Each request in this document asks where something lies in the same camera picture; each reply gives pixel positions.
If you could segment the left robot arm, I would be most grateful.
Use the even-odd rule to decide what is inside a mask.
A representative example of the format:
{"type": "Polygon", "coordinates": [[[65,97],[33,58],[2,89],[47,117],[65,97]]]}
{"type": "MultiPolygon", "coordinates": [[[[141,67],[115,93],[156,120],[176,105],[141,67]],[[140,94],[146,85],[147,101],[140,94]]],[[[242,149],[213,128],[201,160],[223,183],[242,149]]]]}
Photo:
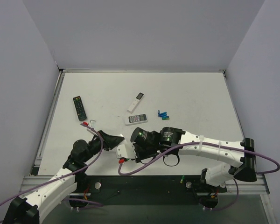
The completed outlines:
{"type": "Polygon", "coordinates": [[[70,155],[62,168],[47,182],[34,187],[32,193],[13,199],[3,219],[4,224],[41,224],[45,217],[65,197],[86,188],[86,162],[103,150],[109,151],[124,141],[122,136],[113,136],[98,131],[91,141],[74,142],[70,155]]]}

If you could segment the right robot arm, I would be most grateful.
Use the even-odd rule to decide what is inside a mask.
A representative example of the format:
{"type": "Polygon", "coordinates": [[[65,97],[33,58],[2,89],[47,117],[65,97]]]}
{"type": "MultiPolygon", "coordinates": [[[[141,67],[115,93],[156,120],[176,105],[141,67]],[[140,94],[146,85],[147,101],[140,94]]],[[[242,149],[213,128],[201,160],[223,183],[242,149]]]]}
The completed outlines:
{"type": "Polygon", "coordinates": [[[137,127],[130,138],[135,147],[137,162],[148,158],[175,155],[193,155],[221,162],[212,168],[204,168],[201,182],[213,187],[236,179],[255,182],[254,140],[222,141],[195,135],[179,128],[164,127],[159,132],[145,131],[137,127]]]}

